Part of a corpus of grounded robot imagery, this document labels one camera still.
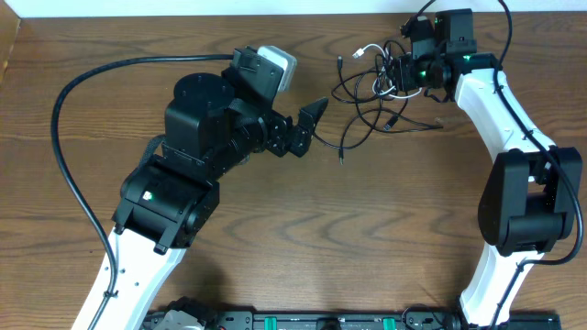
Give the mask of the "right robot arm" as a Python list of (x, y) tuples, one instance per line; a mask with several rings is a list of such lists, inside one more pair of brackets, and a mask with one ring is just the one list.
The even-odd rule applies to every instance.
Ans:
[(411, 50), (386, 67), (394, 88), (445, 90), (493, 161), (477, 211), (482, 255), (446, 327), (544, 329), (548, 317), (513, 321), (510, 306), (533, 266), (565, 264), (581, 248), (581, 155), (540, 131), (513, 95), (503, 60), (478, 51), (470, 9), (437, 12), (433, 19), (416, 13), (401, 34)]

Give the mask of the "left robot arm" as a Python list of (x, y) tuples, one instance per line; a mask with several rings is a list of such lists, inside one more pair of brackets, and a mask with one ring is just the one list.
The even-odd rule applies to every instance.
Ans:
[(113, 254), (84, 301), (76, 329), (138, 329), (161, 286), (219, 205), (219, 179), (251, 153), (302, 157), (328, 104), (298, 121), (271, 108), (281, 77), (249, 80), (226, 70), (194, 73), (174, 86), (165, 132), (125, 178), (108, 236)]

